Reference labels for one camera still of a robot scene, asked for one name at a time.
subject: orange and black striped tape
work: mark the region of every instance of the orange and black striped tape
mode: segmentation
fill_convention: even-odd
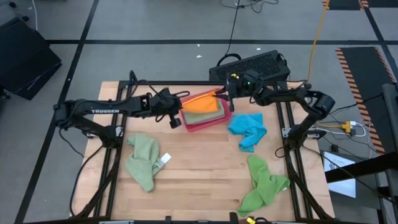
[[[326,6],[326,2],[327,2],[328,0],[322,0],[322,5],[323,5],[323,7],[325,7]]]
[[[390,76],[391,81],[392,81],[393,83],[396,83],[397,81],[396,81],[396,79],[394,78],[394,75],[392,74],[392,72],[390,71],[390,68],[388,68],[388,65],[387,65],[386,61],[384,60],[383,56],[381,55],[380,50],[379,50],[377,47],[375,47],[375,49],[376,49],[377,54],[379,55],[379,58],[380,58],[381,62],[382,62],[383,65],[384,65],[384,68],[386,69],[388,75]]]
[[[364,7],[369,7],[368,0],[358,0],[358,2],[361,10],[363,10]]]
[[[372,139],[374,149],[377,151],[377,153],[384,154],[385,150],[383,148],[383,145],[379,139],[379,136],[377,135],[377,131],[373,128],[371,117],[369,116],[366,106],[363,104],[362,96],[359,92],[357,85],[355,84],[353,74],[351,73],[351,70],[349,69],[347,61],[346,61],[346,59],[343,55],[343,52],[341,51],[340,48],[336,48],[336,54],[337,54],[338,60],[340,61],[344,75],[346,76],[349,88],[351,89],[351,92],[354,96],[355,102],[357,102],[359,113],[361,114],[361,117],[364,120],[365,125],[366,126],[370,125],[369,135],[370,135],[370,138]]]
[[[323,7],[326,6],[326,2],[327,2],[327,0],[322,0]],[[359,3],[359,9],[360,10],[363,10],[364,7],[369,7],[368,0],[358,0],[358,3]]]

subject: floor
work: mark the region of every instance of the floor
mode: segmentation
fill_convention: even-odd
[[[31,18],[28,25],[35,28],[31,1],[16,3]],[[234,5],[233,0],[223,3]],[[127,80],[132,69],[138,79],[207,80],[208,69],[226,52],[234,18],[234,9],[223,7],[217,0],[67,0],[35,1],[35,5],[38,31],[50,40],[50,48],[63,65],[32,101],[12,96],[1,108],[1,223],[14,222],[44,143],[50,144],[48,154],[24,221],[61,219],[69,214],[68,201],[81,158],[58,134],[49,131],[52,105],[65,98],[95,99],[101,82]],[[384,40],[398,40],[398,8],[370,11]],[[313,0],[280,0],[277,5],[265,4],[259,14],[249,7],[240,9],[233,38],[263,41],[233,44],[230,52],[248,57],[276,49],[287,59],[292,80],[306,78],[311,40],[321,14],[322,2]],[[111,44],[102,40],[126,41]],[[335,48],[366,44],[346,40],[369,40],[368,44],[382,51],[374,27],[364,11],[328,11],[320,40],[333,42],[317,46],[313,89],[332,96],[336,108],[350,105],[354,98]],[[395,45],[388,45],[389,52],[384,54],[398,60],[397,42],[387,43]],[[361,121],[357,108],[342,111],[336,118]],[[86,139],[81,133],[69,130],[65,136],[78,150],[84,150]],[[369,156],[367,146],[332,136],[328,139],[358,156]],[[330,147],[324,140],[319,145],[321,149]],[[375,210],[332,200],[338,218],[377,223]]]

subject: blue cloth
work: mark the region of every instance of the blue cloth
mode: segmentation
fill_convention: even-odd
[[[262,124],[262,114],[234,114],[228,126],[231,134],[243,134],[243,140],[239,143],[239,149],[243,152],[254,152],[253,145],[267,133]]]

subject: green cloth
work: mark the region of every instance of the green cloth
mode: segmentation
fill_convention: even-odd
[[[134,147],[134,153],[128,157],[126,169],[146,192],[150,192],[155,188],[155,174],[164,166],[159,159],[159,143],[139,133],[131,135],[127,143]]]
[[[248,164],[254,189],[244,196],[242,205],[237,209],[242,217],[270,205],[275,196],[290,185],[285,176],[271,175],[266,162],[260,157],[251,155]]]
[[[201,124],[204,122],[214,121],[225,117],[224,107],[221,100],[217,101],[218,111],[212,113],[191,113],[183,112],[186,124]]]

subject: white paper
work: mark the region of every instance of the white paper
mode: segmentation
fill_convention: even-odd
[[[171,158],[172,156],[170,156],[169,153],[166,153],[162,156],[162,158],[160,158],[160,161],[162,161],[163,164],[166,164],[166,162],[168,162]]]
[[[332,153],[325,152],[324,155],[326,158],[330,159],[332,162],[334,162],[336,165],[339,167],[344,167],[348,166],[351,164],[354,164],[354,161],[351,161],[349,159],[342,158],[340,156],[336,156]],[[323,159],[323,168],[326,171],[333,170],[333,169],[338,169],[337,166],[329,162],[327,159]],[[355,180],[354,179],[349,179],[349,180],[342,180],[334,183],[328,184],[329,190],[332,192],[336,192],[339,194],[347,195],[349,197],[356,197],[356,192],[355,192]]]

